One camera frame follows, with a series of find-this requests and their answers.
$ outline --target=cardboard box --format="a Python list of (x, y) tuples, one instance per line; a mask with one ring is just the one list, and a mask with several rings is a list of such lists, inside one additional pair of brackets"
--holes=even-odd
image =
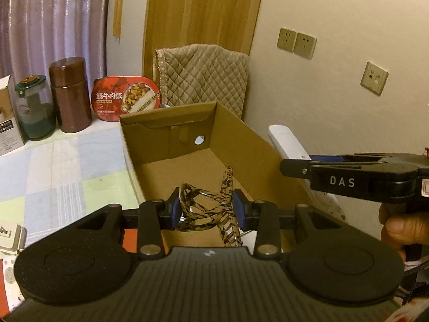
[(11, 75), (0, 79), (0, 156), (24, 145), (9, 96), (14, 86)]
[[(183, 182), (219, 192), (227, 166), (233, 170), (233, 188), (242, 189), (250, 200), (269, 200), (289, 209), (310, 202), (298, 179), (280, 173), (282, 158), (277, 151), (218, 103), (123, 115), (120, 123), (127, 169), (139, 203), (166, 200)], [(163, 235), (168, 247), (223, 246), (217, 227), (165, 230)], [(290, 239), (290, 233), (282, 234), (285, 250), (291, 246)]]

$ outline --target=leopard print cable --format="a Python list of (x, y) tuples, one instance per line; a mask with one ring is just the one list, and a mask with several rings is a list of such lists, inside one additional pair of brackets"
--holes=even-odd
[[(194, 200), (197, 195), (215, 200), (218, 206), (211, 210), (207, 209)], [(225, 246), (238, 247), (243, 245), (232, 209), (231, 167), (228, 167), (224, 174), (220, 193), (211, 193), (188, 183), (183, 183), (179, 187), (179, 200), (185, 218), (178, 227), (180, 231), (208, 230), (217, 226)]]

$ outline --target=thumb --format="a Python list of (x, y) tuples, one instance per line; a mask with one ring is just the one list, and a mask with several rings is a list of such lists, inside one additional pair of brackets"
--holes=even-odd
[(394, 240), (410, 245), (429, 244), (429, 213), (394, 215), (386, 222), (387, 233)]

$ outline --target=curtain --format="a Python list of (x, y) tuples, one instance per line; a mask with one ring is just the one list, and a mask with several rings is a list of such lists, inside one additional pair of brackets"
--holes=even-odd
[(49, 78), (49, 65), (82, 56), (89, 87), (106, 75), (108, 0), (0, 0), (0, 75)]

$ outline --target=electrical outlet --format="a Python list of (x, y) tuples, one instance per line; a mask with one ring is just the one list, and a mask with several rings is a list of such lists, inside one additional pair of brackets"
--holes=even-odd
[(367, 62), (360, 84), (380, 96), (386, 84), (387, 76), (389, 73), (386, 70)]
[(295, 40), (297, 39), (297, 32), (288, 29), (280, 29), (278, 36), (277, 47), (288, 52), (293, 52), (295, 47)]
[(293, 52), (303, 58), (311, 59), (313, 57), (313, 53), (315, 52), (316, 42), (317, 39), (315, 37), (301, 34), (299, 32)]

